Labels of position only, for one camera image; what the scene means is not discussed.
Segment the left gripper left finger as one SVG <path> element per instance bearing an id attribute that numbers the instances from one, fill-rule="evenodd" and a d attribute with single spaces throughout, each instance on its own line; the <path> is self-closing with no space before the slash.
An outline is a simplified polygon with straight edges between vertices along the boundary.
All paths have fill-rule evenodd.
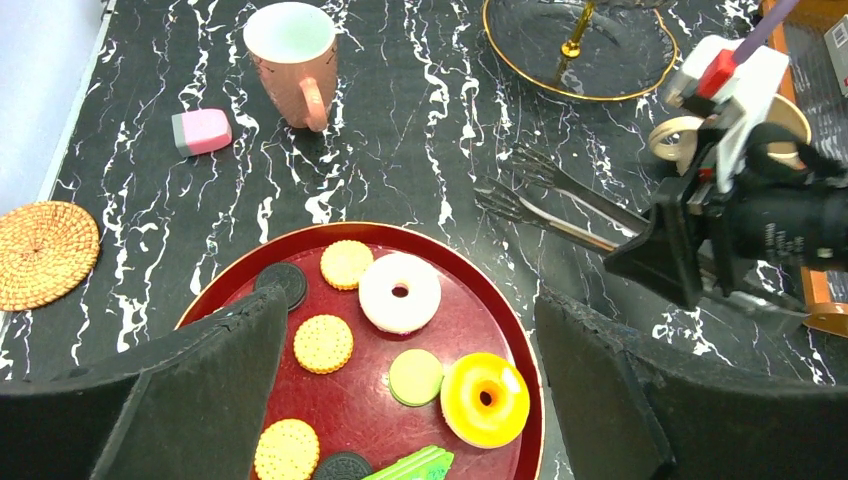
<path id="1" fill-rule="evenodd" d="M 286 336 L 266 287 L 50 380 L 1 386 L 5 479 L 245 479 Z"/>

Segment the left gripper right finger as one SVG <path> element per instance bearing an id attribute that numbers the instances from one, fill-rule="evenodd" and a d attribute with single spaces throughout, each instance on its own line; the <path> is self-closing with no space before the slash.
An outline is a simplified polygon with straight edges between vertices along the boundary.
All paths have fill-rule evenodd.
<path id="1" fill-rule="evenodd" d="M 550 289 L 536 338 L 578 479 L 843 479 L 847 390 L 681 351 Z"/>

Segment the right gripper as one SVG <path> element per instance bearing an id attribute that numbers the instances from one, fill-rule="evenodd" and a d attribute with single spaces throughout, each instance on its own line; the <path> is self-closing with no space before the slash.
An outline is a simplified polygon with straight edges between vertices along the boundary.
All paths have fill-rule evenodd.
<path id="1" fill-rule="evenodd" d="M 697 173 L 722 129 L 655 129 L 652 152 L 675 164 L 679 177 L 663 180 L 648 216 L 618 206 L 616 222 L 636 236 L 603 260 L 607 272 L 632 280 L 670 303 L 693 310 L 703 296 L 686 203 L 697 188 Z M 791 195 L 814 179 L 834 184 L 846 164 L 822 157 L 783 126 L 761 123 L 745 143 L 745 166 L 726 194 L 714 193 L 705 207 L 716 285 L 723 295 L 743 292 L 756 261 L 818 270 L 834 241 L 809 244 L 810 235 L 790 215 Z"/>

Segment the metal tongs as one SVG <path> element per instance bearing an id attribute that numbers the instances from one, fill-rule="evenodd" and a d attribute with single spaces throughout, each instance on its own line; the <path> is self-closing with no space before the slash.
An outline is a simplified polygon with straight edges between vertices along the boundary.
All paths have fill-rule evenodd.
<path id="1" fill-rule="evenodd" d="M 533 226 L 559 236 L 603 260 L 614 248 L 636 233 L 612 217 L 618 206 L 647 217 L 651 205 L 632 210 L 605 197 L 578 177 L 565 171 L 552 156 L 527 145 L 512 148 L 503 165 L 501 178 L 481 177 L 474 185 L 476 203 L 486 213 L 514 224 Z M 801 326 L 807 308 L 789 293 L 771 289 L 750 275 L 746 289 L 723 295 L 717 287 L 714 255 L 694 220 L 686 217 L 693 236 L 702 274 L 703 296 L 696 307 L 709 301 L 739 311 L 742 315 L 778 332 Z"/>

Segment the orange donut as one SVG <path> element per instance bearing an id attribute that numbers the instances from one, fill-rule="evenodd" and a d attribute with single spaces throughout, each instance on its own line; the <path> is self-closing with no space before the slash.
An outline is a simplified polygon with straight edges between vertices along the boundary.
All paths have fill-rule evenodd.
<path id="1" fill-rule="evenodd" d="M 439 400 L 453 433 L 481 449 L 515 440 L 531 406 L 529 389 L 516 367 L 489 352 L 467 354 L 454 362 L 442 381 Z"/>

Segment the green triangular cake slice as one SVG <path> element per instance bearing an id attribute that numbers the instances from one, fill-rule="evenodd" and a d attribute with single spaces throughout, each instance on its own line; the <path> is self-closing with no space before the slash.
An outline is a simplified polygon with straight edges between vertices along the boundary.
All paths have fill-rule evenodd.
<path id="1" fill-rule="evenodd" d="M 454 457 L 451 451 L 429 445 L 364 477 L 364 480 L 444 480 Z"/>

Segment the green macaron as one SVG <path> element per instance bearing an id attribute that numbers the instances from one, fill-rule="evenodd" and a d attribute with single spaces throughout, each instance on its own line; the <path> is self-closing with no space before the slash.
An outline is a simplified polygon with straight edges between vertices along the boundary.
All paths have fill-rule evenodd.
<path id="1" fill-rule="evenodd" d="M 390 365 L 388 386 L 397 401 L 418 407 L 439 395 L 443 377 L 443 365 L 435 355 L 423 349 L 409 349 Z"/>

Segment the white donut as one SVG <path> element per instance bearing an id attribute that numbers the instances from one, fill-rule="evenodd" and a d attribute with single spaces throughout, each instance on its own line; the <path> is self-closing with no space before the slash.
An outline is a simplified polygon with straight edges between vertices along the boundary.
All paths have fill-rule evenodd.
<path id="1" fill-rule="evenodd" d="M 406 335 L 423 328 L 439 309 L 442 289 L 437 270 L 407 253 L 384 255 L 359 280 L 362 311 L 378 329 Z"/>

